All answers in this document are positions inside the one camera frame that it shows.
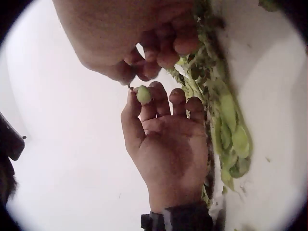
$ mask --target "wrist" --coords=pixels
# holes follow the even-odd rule
[[[149,202],[151,211],[162,213],[166,208],[201,202],[202,187],[183,189],[178,187],[149,188]]]

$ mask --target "hand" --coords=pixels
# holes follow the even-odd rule
[[[81,63],[122,84],[153,79],[198,47],[193,0],[53,1]]]
[[[185,103],[184,92],[174,89],[171,115],[162,84],[153,82],[149,90],[153,100],[146,105],[137,101],[134,91],[128,94],[121,120],[126,150],[148,187],[151,210],[161,213],[201,201],[208,149],[201,101],[192,97]]]

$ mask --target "black wristband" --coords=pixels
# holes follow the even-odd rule
[[[166,208],[163,214],[151,212],[141,216],[145,231],[207,231],[213,220],[205,202]]]

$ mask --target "palm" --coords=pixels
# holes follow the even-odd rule
[[[147,134],[140,146],[147,178],[160,176],[160,183],[182,179],[184,184],[196,170],[206,171],[206,136],[201,124],[176,115],[166,115],[143,122]]]

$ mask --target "green vegetable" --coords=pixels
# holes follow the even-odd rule
[[[233,148],[240,158],[246,158],[249,155],[249,142],[246,132],[242,126],[238,126],[232,133]]]
[[[224,121],[226,121],[231,132],[234,132],[236,129],[236,113],[232,95],[221,95],[219,100]]]
[[[151,94],[146,86],[141,85],[140,87],[138,87],[137,99],[142,105],[147,104],[151,101]]]
[[[223,153],[221,137],[220,137],[220,128],[221,128],[221,119],[213,118],[211,135],[212,135],[212,143],[213,143],[214,152],[217,155],[221,155]]]
[[[231,177],[227,169],[223,168],[221,170],[221,180],[226,186],[228,186],[232,191],[234,191],[233,178]]]
[[[209,149],[209,157],[214,159],[214,153],[219,155],[221,179],[234,191],[233,179],[249,170],[252,141],[230,87],[227,61],[215,33],[217,27],[223,28],[223,20],[213,14],[210,0],[194,1],[193,14],[201,45],[195,53],[181,57],[176,67],[168,71],[181,84],[186,98],[196,96],[202,101],[207,115],[205,132],[213,147]],[[210,167],[211,174],[205,182],[214,181],[214,167]],[[202,198],[208,206],[211,196],[204,187]]]
[[[237,168],[238,168],[238,172],[240,174],[245,174],[246,172],[248,172],[249,167],[250,167],[250,161],[249,160],[238,158]]]
[[[228,149],[230,143],[231,143],[231,131],[227,124],[222,120],[221,122],[221,142],[224,149]]]
[[[240,178],[249,171],[250,158],[239,158],[236,164],[230,168],[229,173],[233,178]]]

